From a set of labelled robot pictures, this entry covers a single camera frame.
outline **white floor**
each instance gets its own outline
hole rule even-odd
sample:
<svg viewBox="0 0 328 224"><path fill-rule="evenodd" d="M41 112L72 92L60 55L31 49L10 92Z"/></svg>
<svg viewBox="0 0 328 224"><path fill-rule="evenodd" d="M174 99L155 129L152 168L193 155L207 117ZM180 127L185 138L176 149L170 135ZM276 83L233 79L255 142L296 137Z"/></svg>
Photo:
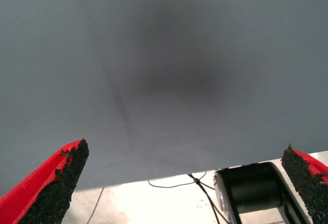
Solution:
<svg viewBox="0 0 328 224"><path fill-rule="evenodd" d="M312 153L313 157L328 164L328 151ZM305 213L305 206L294 191L292 183L280 164L272 160L291 187ZM213 171L208 171L202 181L213 186ZM204 172L195 173L201 177ZM156 179L154 185L172 186L191 182L186 175ZM71 207L63 219L63 224L88 223L97 203L102 188L75 191ZM217 204L215 192L207 189ZM276 209L241 214L243 224L278 224L283 223ZM148 224L148 223L216 223L211 206L204 193L195 184L171 189L154 188L147 181L133 182L112 187L105 187L90 224Z"/></svg>

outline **black wire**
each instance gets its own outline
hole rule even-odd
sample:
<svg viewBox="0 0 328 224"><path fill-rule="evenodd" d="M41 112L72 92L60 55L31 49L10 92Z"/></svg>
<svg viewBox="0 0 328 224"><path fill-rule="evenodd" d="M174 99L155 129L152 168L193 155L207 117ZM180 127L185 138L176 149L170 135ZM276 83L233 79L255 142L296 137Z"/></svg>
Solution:
<svg viewBox="0 0 328 224"><path fill-rule="evenodd" d="M200 182L203 186L206 186L207 188L210 188L210 189L212 189L212 190L215 190L215 188L213 188L213 187L210 187L209 185L206 185L205 183L203 183L203 182Z"/></svg>
<svg viewBox="0 0 328 224"><path fill-rule="evenodd" d="M195 183L201 188L201 190L205 193L205 195L207 196L207 198L209 199L209 202L210 202L210 204L211 204L211 207L212 207L213 213L214 213L214 215L215 215L216 222L217 222L217 224L220 224L219 218L217 217L216 211L215 211L215 209L214 209L214 207L213 207L214 204L213 204L213 202L212 202L210 196L208 195L207 191L205 190L205 188L200 184L199 179L195 178L192 174L187 174L187 176L189 176L190 178L192 178L192 179L194 180L194 182L195 182Z"/></svg>
<svg viewBox="0 0 328 224"><path fill-rule="evenodd" d="M217 209L217 207L215 206L215 204L213 203L212 199L210 198L210 196L208 195L207 191L205 190L205 188L201 185L202 183L199 181L199 179L195 178L192 174L187 174L190 178L194 179L195 183L202 189L202 191L205 193L206 197L208 198L210 204L211 204L211 207L212 207L212 210L214 212L214 215L215 215L215 218L217 220L217 223L220 224L219 222L219 219L217 218L217 215L216 215L216 212L215 210L217 211L217 213L222 217L223 220L225 220L225 222L227 224L230 224L228 222L228 220L221 214L221 212Z"/></svg>
<svg viewBox="0 0 328 224"><path fill-rule="evenodd" d="M227 223L227 224L230 224L228 222L228 220L220 213L220 211L217 209L217 207L215 206L215 204L213 203L213 206L215 208L215 210L217 211L217 213L219 213L219 215L222 217L222 219Z"/></svg>
<svg viewBox="0 0 328 224"><path fill-rule="evenodd" d="M207 173L207 171L205 171L205 174L204 174L201 178L199 178L199 180L203 179L204 176L206 175L206 173ZM174 187L180 187L180 186L191 185L191 184L193 184L193 183L195 183L195 182L193 181L193 182L190 182L190 183L179 184L179 185L170 186L170 187L163 187L163 186L156 186L156 185L153 185L153 184L151 184L150 181L148 180L148 184L150 184L152 187L158 187L158 188L174 188Z"/></svg>

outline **gray wall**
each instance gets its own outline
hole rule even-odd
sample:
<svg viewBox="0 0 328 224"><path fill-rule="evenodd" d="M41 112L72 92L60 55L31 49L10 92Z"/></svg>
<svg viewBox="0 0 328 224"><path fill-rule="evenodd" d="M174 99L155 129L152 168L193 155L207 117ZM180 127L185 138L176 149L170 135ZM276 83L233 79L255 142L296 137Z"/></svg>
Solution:
<svg viewBox="0 0 328 224"><path fill-rule="evenodd" d="M328 0L0 0L0 194L85 138L79 188L327 150Z"/></svg>

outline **black cylinder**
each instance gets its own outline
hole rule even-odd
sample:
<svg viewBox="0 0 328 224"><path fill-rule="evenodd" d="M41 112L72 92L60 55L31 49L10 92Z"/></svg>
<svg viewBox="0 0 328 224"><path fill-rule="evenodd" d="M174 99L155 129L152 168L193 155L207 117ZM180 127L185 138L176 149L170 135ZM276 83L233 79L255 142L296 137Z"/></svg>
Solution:
<svg viewBox="0 0 328 224"><path fill-rule="evenodd" d="M218 171L239 213L279 207L278 183L268 164L253 164Z"/></svg>

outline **cable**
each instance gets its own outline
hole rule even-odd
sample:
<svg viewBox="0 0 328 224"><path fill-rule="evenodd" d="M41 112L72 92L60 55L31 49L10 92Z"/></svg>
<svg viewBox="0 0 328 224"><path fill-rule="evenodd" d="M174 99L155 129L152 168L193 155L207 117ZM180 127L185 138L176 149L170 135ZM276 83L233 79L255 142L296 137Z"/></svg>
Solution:
<svg viewBox="0 0 328 224"><path fill-rule="evenodd" d="M216 219L216 222L217 224L220 224L220 221L219 221L219 218L217 217L217 214L216 214L216 211L213 207L213 202L210 198L210 196L208 195L207 191L205 190L205 188L200 184L200 181L199 179L195 178L192 174L187 174L187 176L189 176L190 178L192 178L194 180L194 182L202 189L202 191L205 193L205 195L207 196L207 198L209 199L209 202L211 204L211 207L212 207L212 210L213 210L213 213L215 215L215 219Z"/></svg>
<svg viewBox="0 0 328 224"><path fill-rule="evenodd" d="M220 211L217 209L217 207L215 206L215 204L213 203L212 199L210 198L210 196L208 195L207 191L205 190L205 188L201 185L201 182L199 181L199 179L195 178L192 174L187 174L190 178L194 179L195 183L201 188L201 190L205 193L206 197L208 198L210 204L211 204L211 207L212 207L212 210L214 212L214 215L215 215L215 218L216 218L216 221L218 224L220 224L220 221L216 215L216 212L222 217L223 220L225 220L225 222L227 224L229 224L228 220L220 213Z"/></svg>
<svg viewBox="0 0 328 224"><path fill-rule="evenodd" d="M98 200L97 200L97 202L96 202L96 205L95 205L95 207L93 208L92 214L90 215L90 218L89 218L87 224L89 224L89 222L91 221L91 218L92 218L94 212L96 211L96 208L97 208L97 206L98 206L98 203L99 203L100 197L101 197L101 195L102 195L102 193L103 193L103 191L104 191L104 188L105 188L105 187L102 187L102 190L101 190L101 192L100 192L100 194L99 194L99 197L98 197Z"/></svg>
<svg viewBox="0 0 328 224"><path fill-rule="evenodd" d="M201 178L199 178L199 180L203 179L204 176L206 175L206 173L207 173L207 171L205 171L205 174L204 174ZM190 183L185 183L185 184L179 184L179 185L170 186L170 187L163 187L163 186L156 186L156 185L153 185L153 184L151 184L150 181L148 180L148 184L149 184L149 185L151 185L152 187L158 187L158 188L174 188L174 187L180 187L180 186L191 185L191 184L193 184L193 183L195 183L195 182L190 182Z"/></svg>
<svg viewBox="0 0 328 224"><path fill-rule="evenodd" d="M206 186L207 188L210 188L210 189L212 189L212 190L215 190L215 188L213 188L213 187L210 187L209 185L206 185L205 183L203 183L203 182L200 182L203 186Z"/></svg>

